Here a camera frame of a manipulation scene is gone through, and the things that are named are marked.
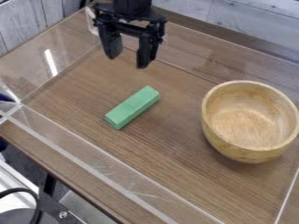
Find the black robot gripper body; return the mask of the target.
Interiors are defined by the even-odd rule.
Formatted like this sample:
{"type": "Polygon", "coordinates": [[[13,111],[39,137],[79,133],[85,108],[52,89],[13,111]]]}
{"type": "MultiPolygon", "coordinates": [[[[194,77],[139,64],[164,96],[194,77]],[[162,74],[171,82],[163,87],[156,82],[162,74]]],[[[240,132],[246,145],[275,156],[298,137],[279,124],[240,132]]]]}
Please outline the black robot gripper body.
{"type": "Polygon", "coordinates": [[[111,5],[115,13],[124,19],[121,22],[113,23],[101,17],[97,26],[99,22],[111,23],[121,35],[125,34],[136,38],[143,32],[150,32],[159,38],[159,44],[164,42],[167,17],[152,10],[152,0],[112,0],[111,3],[95,4],[111,5]]]}

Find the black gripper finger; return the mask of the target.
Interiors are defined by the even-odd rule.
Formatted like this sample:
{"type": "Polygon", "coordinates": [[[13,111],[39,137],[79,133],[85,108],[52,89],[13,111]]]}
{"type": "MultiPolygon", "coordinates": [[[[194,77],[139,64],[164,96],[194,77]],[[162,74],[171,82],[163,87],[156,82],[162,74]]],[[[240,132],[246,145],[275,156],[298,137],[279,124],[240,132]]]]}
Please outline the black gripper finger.
{"type": "Polygon", "coordinates": [[[147,68],[155,60],[158,48],[159,38],[148,31],[144,31],[139,36],[139,48],[136,51],[136,67],[139,69],[147,68]]]}
{"type": "Polygon", "coordinates": [[[97,23],[97,33],[107,57],[115,59],[123,51],[121,34],[111,23],[97,23]]]}

